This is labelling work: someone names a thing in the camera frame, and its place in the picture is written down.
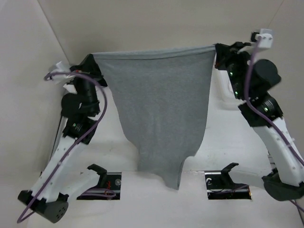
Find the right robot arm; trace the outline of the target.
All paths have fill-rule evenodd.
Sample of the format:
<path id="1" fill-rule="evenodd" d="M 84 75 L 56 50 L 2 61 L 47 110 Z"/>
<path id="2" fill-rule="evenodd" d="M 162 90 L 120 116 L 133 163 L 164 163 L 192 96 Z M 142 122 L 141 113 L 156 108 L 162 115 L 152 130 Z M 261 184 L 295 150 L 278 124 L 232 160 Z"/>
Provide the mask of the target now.
<path id="1" fill-rule="evenodd" d="M 215 45 L 215 68 L 226 71 L 238 106 L 249 126 L 264 143 L 271 170 L 243 168 L 231 163 L 221 170 L 226 188 L 239 184 L 264 189 L 277 201 L 298 200 L 304 195 L 304 161 L 290 136 L 278 102 L 269 90 L 280 83 L 276 65 L 268 59 L 255 60 L 258 47 L 251 43 Z"/>

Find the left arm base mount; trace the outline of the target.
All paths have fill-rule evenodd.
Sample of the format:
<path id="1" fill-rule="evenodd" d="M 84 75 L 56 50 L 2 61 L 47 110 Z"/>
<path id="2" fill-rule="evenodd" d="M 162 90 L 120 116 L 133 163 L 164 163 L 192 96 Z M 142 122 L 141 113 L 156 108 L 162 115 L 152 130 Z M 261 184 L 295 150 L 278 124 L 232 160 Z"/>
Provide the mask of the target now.
<path id="1" fill-rule="evenodd" d="M 92 164 L 87 167 L 98 176 L 98 183 L 77 197 L 77 200 L 120 200 L 122 173 L 108 172 L 106 169 Z"/>

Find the grey tank top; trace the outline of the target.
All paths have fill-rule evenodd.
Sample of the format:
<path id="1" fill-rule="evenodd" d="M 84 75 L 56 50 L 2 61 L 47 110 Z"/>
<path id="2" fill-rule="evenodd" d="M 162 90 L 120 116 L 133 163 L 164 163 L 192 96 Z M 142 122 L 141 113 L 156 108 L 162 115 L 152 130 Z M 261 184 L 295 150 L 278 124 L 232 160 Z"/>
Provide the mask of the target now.
<path id="1" fill-rule="evenodd" d="M 138 171 L 178 190 L 183 165 L 205 134 L 215 47 L 94 53 Z"/>

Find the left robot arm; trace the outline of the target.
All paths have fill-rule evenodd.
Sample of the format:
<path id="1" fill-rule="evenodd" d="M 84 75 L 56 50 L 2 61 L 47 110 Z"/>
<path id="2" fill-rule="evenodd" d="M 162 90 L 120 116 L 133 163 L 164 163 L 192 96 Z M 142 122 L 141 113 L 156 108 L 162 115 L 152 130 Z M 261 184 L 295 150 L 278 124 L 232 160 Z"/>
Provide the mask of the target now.
<path id="1" fill-rule="evenodd" d="M 66 176 L 77 156 L 91 142 L 97 126 L 105 116 L 108 101 L 104 87 L 107 83 L 93 54 L 88 54 L 79 65 L 56 68 L 45 75 L 45 81 L 58 81 L 73 85 L 75 93 L 68 92 L 61 99 L 61 117 L 66 125 L 58 146 L 46 168 L 29 190 L 22 190 L 18 200 L 26 205 L 17 222 L 29 217 L 30 209 L 51 223 L 57 223 L 67 212 L 69 201 L 76 199 L 91 187 L 102 189 L 106 185 L 107 171 L 92 164 L 80 175 L 81 181 L 64 186 Z"/>

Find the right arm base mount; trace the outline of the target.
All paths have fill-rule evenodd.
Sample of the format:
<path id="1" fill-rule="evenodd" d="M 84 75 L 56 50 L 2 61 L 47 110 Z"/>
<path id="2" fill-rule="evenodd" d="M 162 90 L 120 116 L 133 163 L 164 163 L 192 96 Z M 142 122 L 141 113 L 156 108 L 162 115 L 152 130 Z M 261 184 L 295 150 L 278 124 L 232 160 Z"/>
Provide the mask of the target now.
<path id="1" fill-rule="evenodd" d="M 231 163 L 220 171 L 206 171 L 205 183 L 207 197 L 209 200 L 251 200 L 251 192 L 248 185 L 234 183 L 229 172 L 238 166 L 238 163 Z"/>

